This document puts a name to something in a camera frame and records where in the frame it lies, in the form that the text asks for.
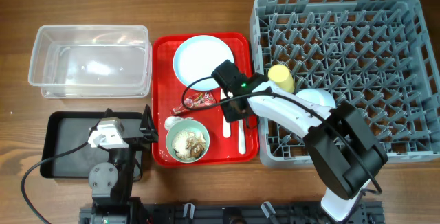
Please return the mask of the green bowl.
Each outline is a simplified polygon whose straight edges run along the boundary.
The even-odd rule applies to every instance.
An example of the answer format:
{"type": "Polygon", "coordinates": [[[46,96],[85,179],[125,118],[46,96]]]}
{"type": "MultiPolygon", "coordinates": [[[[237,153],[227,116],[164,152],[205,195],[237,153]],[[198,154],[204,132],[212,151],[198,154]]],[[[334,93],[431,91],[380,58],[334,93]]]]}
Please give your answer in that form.
{"type": "Polygon", "coordinates": [[[168,150],[168,153],[171,155],[171,157],[173,159],[176,159],[178,162],[181,162],[184,164],[191,164],[191,163],[195,163],[196,161],[199,161],[208,152],[209,147],[210,147],[209,132],[208,132],[207,128],[201,122],[198,122],[196,120],[183,120],[181,122],[178,122],[178,123],[176,123],[176,125],[174,125],[168,131],[168,133],[166,135],[166,148],[168,150]],[[178,132],[186,130],[186,129],[192,130],[192,131],[201,131],[207,141],[207,149],[206,149],[205,153],[199,159],[194,159],[194,160],[190,160],[190,161],[181,160],[176,156],[176,154],[173,150],[172,143],[173,143],[174,137],[176,136],[176,134],[178,134],[178,132]]]}

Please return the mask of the light blue bowl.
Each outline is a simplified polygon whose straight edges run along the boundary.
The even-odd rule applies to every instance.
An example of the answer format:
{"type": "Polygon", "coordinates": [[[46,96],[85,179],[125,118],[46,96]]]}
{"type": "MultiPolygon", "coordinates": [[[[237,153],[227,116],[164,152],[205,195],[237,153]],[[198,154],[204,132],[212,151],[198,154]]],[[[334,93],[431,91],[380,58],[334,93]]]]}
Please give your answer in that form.
{"type": "Polygon", "coordinates": [[[324,89],[303,89],[296,96],[314,104],[336,108],[333,96],[324,89]]]}

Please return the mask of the red snack wrapper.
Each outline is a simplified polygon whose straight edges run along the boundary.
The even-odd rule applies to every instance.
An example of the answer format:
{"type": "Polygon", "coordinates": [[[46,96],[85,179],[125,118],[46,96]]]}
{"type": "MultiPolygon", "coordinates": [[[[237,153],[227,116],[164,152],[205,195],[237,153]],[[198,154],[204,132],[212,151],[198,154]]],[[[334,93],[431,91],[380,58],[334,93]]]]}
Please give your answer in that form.
{"type": "Polygon", "coordinates": [[[216,104],[215,97],[210,92],[197,92],[184,100],[184,104],[171,109],[173,115],[179,115],[189,111],[187,107],[198,109],[201,107],[209,107],[216,104]]]}

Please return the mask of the light blue plate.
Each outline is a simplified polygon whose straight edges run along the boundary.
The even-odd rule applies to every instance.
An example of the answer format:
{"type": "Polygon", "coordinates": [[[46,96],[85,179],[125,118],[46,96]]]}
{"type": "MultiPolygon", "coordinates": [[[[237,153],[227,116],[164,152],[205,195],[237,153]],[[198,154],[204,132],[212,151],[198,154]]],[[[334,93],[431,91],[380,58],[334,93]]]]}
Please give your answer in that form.
{"type": "Polygon", "coordinates": [[[225,60],[234,62],[232,50],[221,39],[200,35],[184,41],[173,57],[173,69],[178,80],[186,87],[211,76],[225,60]]]}

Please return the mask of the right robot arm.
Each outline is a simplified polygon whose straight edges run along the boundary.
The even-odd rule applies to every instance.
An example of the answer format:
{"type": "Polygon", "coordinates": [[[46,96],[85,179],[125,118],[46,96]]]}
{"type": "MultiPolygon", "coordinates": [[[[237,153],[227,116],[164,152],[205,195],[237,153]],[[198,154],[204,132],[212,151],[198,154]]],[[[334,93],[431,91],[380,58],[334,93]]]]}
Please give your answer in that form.
{"type": "Polygon", "coordinates": [[[303,140],[327,187],[321,207],[333,221],[348,219],[369,191],[368,184],[375,186],[373,194],[381,194],[375,177],[388,156],[356,107],[347,102],[336,108],[308,102],[261,74],[248,78],[242,73],[215,73],[213,77],[228,94],[221,101],[227,121],[265,117],[303,140]]]}

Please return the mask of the rice and food scraps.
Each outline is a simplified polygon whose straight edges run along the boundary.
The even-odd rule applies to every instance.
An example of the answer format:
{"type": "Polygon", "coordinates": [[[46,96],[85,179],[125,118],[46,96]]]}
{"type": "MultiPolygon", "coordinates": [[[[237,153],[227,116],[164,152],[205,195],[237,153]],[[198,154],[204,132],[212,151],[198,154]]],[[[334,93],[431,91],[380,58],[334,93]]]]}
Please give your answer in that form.
{"type": "Polygon", "coordinates": [[[173,139],[176,156],[184,161],[199,159],[207,149],[207,141],[201,131],[183,130],[173,139]]]}

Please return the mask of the white tissue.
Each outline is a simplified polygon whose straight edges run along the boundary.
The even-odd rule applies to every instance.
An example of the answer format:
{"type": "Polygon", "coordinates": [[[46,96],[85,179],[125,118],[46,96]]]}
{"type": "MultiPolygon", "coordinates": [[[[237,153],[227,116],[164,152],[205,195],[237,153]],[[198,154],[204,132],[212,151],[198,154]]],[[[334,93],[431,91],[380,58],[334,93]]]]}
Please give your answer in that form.
{"type": "Polygon", "coordinates": [[[181,122],[183,120],[192,120],[192,117],[179,117],[179,116],[170,116],[167,117],[164,123],[164,128],[169,131],[176,123],[181,122]]]}

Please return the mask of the white plastic fork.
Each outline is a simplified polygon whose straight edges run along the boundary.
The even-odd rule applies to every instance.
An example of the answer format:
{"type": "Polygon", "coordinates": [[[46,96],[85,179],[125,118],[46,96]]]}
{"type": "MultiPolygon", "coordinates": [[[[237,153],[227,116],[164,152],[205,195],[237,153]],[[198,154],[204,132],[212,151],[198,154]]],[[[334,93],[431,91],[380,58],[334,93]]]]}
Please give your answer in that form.
{"type": "MultiPolygon", "coordinates": [[[[223,89],[221,89],[221,100],[223,100],[225,98],[226,98],[226,95],[225,95],[223,89]]],[[[229,138],[231,136],[230,124],[226,121],[225,116],[223,116],[223,136],[225,138],[229,138]]]]}

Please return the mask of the yellow plastic cup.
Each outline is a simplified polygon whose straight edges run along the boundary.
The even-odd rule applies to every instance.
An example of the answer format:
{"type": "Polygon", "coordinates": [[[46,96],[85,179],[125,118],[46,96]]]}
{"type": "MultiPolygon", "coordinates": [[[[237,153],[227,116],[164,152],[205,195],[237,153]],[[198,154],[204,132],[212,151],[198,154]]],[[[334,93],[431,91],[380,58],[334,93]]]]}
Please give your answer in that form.
{"type": "Polygon", "coordinates": [[[295,90],[294,78],[285,65],[273,65],[268,71],[268,78],[288,93],[293,93],[295,90]]]}

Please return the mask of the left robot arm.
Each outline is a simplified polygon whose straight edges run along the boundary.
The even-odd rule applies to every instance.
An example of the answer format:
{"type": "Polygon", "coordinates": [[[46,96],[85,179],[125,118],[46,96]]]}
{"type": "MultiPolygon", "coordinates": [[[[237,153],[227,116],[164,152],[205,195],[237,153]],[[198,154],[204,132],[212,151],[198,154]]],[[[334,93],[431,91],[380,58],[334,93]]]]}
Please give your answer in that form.
{"type": "Polygon", "coordinates": [[[109,153],[108,161],[95,165],[89,172],[92,189],[91,209],[80,211],[79,223],[152,223],[151,214],[139,197],[133,197],[134,170],[140,162],[136,152],[144,151],[158,142],[151,108],[146,105],[140,121],[140,137],[124,138],[124,126],[107,109],[92,129],[88,143],[92,148],[102,148],[109,153]]]}

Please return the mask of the white plastic spoon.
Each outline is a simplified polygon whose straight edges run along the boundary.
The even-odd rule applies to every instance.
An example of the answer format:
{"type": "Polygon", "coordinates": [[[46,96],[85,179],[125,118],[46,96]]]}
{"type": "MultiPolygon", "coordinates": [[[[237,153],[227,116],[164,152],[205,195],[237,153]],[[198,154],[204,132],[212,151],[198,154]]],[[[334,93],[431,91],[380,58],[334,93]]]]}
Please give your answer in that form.
{"type": "Polygon", "coordinates": [[[243,120],[239,120],[238,149],[239,149],[240,154],[244,155],[246,153],[245,132],[244,132],[243,120]]]}

